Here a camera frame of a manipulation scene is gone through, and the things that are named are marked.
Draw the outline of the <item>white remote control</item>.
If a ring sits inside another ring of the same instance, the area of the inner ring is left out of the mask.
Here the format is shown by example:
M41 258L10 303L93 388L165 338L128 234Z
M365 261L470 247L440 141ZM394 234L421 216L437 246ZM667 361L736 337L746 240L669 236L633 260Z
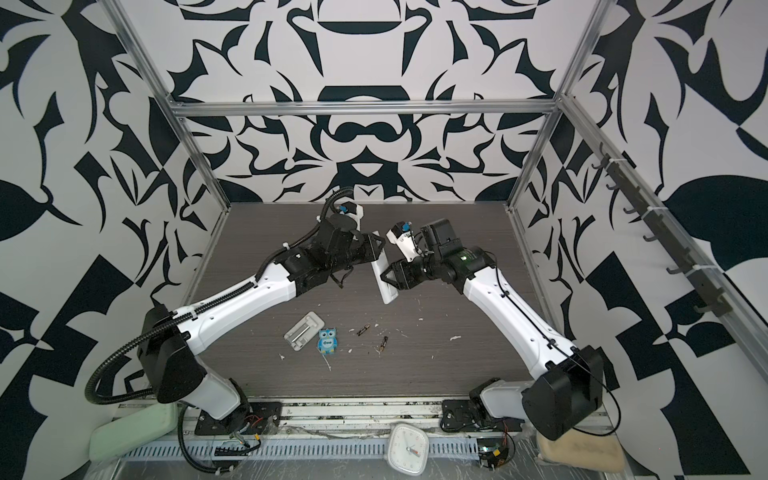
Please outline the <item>white remote control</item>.
M382 253L378 260L372 263L374 278L376 280L382 301L385 305L392 303L399 295L397 288L388 282L388 278L383 279L382 275L389 267L389 262L385 253Z

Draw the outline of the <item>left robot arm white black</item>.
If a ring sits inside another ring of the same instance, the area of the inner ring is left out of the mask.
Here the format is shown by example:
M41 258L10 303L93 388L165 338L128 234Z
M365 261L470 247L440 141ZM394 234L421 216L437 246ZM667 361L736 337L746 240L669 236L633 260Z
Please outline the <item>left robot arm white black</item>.
M288 302L360 264L377 261L385 240L363 233L353 218L333 214L309 237L279 249L257 273L195 304L147 317L158 337L143 340L138 357L161 404L184 403L216 420L245 415L248 401L231 379L208 367L201 354L262 312Z

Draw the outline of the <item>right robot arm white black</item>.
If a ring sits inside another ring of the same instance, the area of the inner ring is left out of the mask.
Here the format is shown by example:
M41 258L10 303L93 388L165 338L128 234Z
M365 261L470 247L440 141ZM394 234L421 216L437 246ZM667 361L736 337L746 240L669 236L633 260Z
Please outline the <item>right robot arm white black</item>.
M380 285L402 291L440 280L453 286L493 322L528 368L533 382L527 387L505 388L496 381L481 389L491 417L526 419L545 438L557 440L602 407L601 355L577 347L545 322L506 280L494 254L464 245L446 219L420 230L399 222L386 238L403 257L379 268Z

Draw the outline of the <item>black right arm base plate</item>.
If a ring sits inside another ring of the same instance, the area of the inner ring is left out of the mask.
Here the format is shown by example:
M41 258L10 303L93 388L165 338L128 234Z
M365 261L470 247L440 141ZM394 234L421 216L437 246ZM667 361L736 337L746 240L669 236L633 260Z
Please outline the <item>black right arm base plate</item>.
M478 404L470 399L443 400L439 426L446 433L478 432L486 428Z

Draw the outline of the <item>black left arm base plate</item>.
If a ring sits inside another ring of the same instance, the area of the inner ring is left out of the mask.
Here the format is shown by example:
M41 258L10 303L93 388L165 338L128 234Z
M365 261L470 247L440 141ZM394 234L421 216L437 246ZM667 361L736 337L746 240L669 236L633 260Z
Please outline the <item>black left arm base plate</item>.
M237 432L244 435L261 435L280 425L282 407L283 403L279 401L250 402L248 408L240 407L222 420L217 420L201 410L194 434L220 436Z

